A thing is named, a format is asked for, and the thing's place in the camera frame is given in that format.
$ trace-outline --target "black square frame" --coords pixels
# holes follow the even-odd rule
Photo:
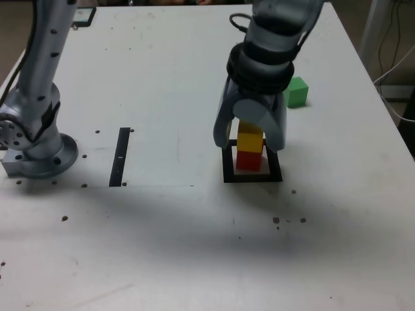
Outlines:
[[[91,26],[92,20],[93,20],[93,17],[95,16],[97,8],[91,7],[91,6],[85,7],[85,8],[91,8],[92,9],[92,12],[89,15],[88,21],[73,21],[72,26],[76,26],[76,27],[89,27],[89,26]]]
[[[268,148],[267,141],[265,139],[264,146],[267,150],[270,174],[235,175],[235,172],[233,171],[232,147],[236,146],[236,144],[236,139],[230,139],[228,146],[225,149],[222,149],[224,183],[277,183],[283,181],[281,167],[279,166],[278,161],[278,155]]]

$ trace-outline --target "metal pole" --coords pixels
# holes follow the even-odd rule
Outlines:
[[[388,11],[390,0],[373,0],[370,7],[369,16],[364,28],[359,56],[366,70],[369,68],[370,61],[374,57],[377,47],[377,40]]]

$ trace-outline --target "black tape strip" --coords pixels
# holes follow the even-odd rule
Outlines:
[[[123,172],[129,138],[130,128],[120,128],[117,148],[115,149],[114,161],[112,163],[110,187],[121,187],[121,183],[123,182]]]
[[[223,182],[224,183],[275,183],[283,181],[278,155],[267,147],[264,139],[264,146],[267,149],[268,166],[270,174],[258,175],[235,175],[233,171],[232,147],[236,146],[237,140],[230,139],[228,146],[222,149]]]

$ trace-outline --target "white cable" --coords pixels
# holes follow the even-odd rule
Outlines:
[[[410,119],[406,119],[404,117],[401,117],[394,108],[392,108],[392,106],[386,101],[386,99],[383,98],[382,95],[379,94],[379,96],[381,97],[381,99],[383,100],[383,102],[389,107],[390,110],[392,110],[392,112],[395,114],[396,117],[400,118],[401,120],[407,121],[407,122],[411,122],[411,123],[415,123],[415,120],[410,120]]]
[[[413,51],[415,49],[415,45],[409,50],[409,52],[404,56],[404,57],[402,57],[402,59],[401,59],[401,61],[399,62],[399,63],[397,63],[395,66],[393,66],[393,68],[391,68],[391,70],[389,70],[387,73],[385,73],[383,76],[380,76],[378,79],[376,79],[375,81],[373,81],[373,84],[375,84],[376,82],[378,82],[380,79],[382,79],[384,76],[387,76],[387,75],[389,75],[393,70],[395,70],[396,69],[396,67],[397,66],[399,66],[404,60],[405,60],[405,58],[406,57],[408,57],[409,56],[409,54]]]

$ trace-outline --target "white table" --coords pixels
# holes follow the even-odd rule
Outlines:
[[[71,30],[58,127],[80,157],[1,170],[0,310],[415,309],[415,167],[330,4],[295,62],[283,183],[223,184],[232,12],[250,7],[99,8]],[[120,127],[128,185],[109,188]]]

